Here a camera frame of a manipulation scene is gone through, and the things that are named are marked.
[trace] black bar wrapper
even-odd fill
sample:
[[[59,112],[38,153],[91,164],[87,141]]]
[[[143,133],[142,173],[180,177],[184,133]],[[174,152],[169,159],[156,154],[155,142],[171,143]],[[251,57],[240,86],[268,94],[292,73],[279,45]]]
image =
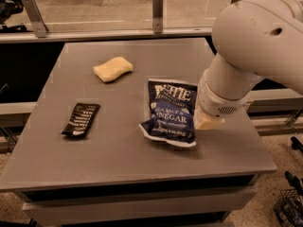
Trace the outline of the black bar wrapper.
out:
[[[71,137],[85,137],[99,108],[98,104],[77,103],[62,134]]]
[[[149,80],[151,119],[139,124],[151,140],[189,148],[196,145],[193,114],[197,86],[178,80]]]

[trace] black mesh basket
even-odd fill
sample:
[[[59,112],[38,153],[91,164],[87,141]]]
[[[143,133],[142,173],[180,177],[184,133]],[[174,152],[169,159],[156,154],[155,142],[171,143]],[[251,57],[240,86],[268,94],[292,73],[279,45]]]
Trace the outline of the black mesh basket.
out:
[[[295,189],[282,190],[274,210],[281,226],[303,227],[303,207]]]

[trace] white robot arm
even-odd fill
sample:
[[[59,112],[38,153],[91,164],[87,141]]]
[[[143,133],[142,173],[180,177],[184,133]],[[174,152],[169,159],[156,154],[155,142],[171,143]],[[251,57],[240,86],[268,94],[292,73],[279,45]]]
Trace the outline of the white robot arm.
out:
[[[303,0],[242,0],[212,28],[218,51],[198,83],[198,111],[231,116],[263,79],[303,95]]]

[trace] table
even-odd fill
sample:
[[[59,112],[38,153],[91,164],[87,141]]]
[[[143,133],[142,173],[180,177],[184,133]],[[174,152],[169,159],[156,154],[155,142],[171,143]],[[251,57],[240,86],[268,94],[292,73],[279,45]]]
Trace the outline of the table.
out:
[[[117,56],[134,71],[105,84],[93,66]],[[197,131],[197,146],[186,150],[138,128],[149,118],[148,79],[195,83],[212,59],[204,38],[65,44],[0,191],[20,196],[43,226],[224,220],[257,193],[259,175],[276,170],[246,112]],[[87,137],[70,140],[61,131],[77,102],[101,108]]]

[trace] concrete floor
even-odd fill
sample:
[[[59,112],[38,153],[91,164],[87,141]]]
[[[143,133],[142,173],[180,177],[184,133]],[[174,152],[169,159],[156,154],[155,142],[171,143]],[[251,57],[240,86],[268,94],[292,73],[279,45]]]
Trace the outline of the concrete floor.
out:
[[[48,29],[59,31],[92,31],[115,29],[152,28],[152,0],[36,0]],[[230,0],[165,0],[165,27],[212,26],[216,16]],[[24,23],[30,28],[27,14],[11,17],[8,25]],[[302,128],[302,122],[296,124]],[[286,170],[303,177],[303,154],[291,149],[292,134],[262,136],[272,154],[278,171],[258,180],[257,195],[240,211],[233,212],[227,220],[236,227],[276,227],[279,223],[273,211],[282,189],[289,188],[284,178]],[[303,134],[297,138],[303,142]],[[9,158],[0,154],[0,174]],[[28,222],[21,211],[22,203],[13,194],[0,194],[0,220]]]

